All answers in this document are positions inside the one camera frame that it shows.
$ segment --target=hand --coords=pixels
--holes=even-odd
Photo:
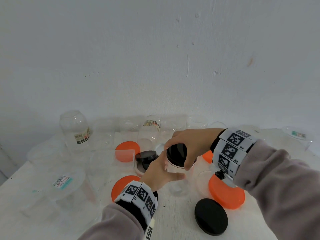
[[[186,178],[184,173],[170,173],[166,171],[166,151],[150,163],[148,170],[144,173],[139,182],[148,185],[152,192],[155,192],[171,181],[183,180]]]
[[[186,145],[186,161],[184,169],[190,170],[195,158],[203,155],[210,150],[214,140],[218,137],[219,133],[224,129],[186,129],[177,131],[173,134],[172,138],[164,145],[164,149],[170,146],[183,143]]]

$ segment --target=person's left hand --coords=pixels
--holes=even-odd
[[[184,173],[170,173],[166,171],[166,151],[150,163],[148,170],[144,173],[139,182],[148,185],[152,192],[155,192],[171,181],[183,180],[186,178]]]

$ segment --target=white wall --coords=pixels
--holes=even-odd
[[[0,2],[0,144],[19,165],[69,109],[320,133],[320,0]]]

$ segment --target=orange lid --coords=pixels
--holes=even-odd
[[[140,147],[138,143],[134,141],[126,141],[121,143],[115,149],[115,158],[123,163],[129,163],[133,161],[132,154],[126,152],[117,152],[117,150],[134,150],[134,155],[140,153]]]
[[[246,200],[243,189],[226,185],[215,174],[209,180],[209,191],[214,200],[226,209],[238,209]]]
[[[119,179],[112,188],[111,191],[111,199],[112,202],[118,197],[121,191],[125,188],[125,186],[132,181],[139,181],[140,178],[138,176],[129,175]]]
[[[212,151],[208,151],[202,155],[203,159],[206,160],[208,163],[212,163],[213,156],[214,154],[212,153]]]

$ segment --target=sweatshirt sleeve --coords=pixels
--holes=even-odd
[[[78,240],[141,240],[144,231],[137,218],[122,206],[112,203],[103,210],[102,221]]]
[[[320,173],[258,140],[234,183],[258,202],[279,240],[320,239]]]

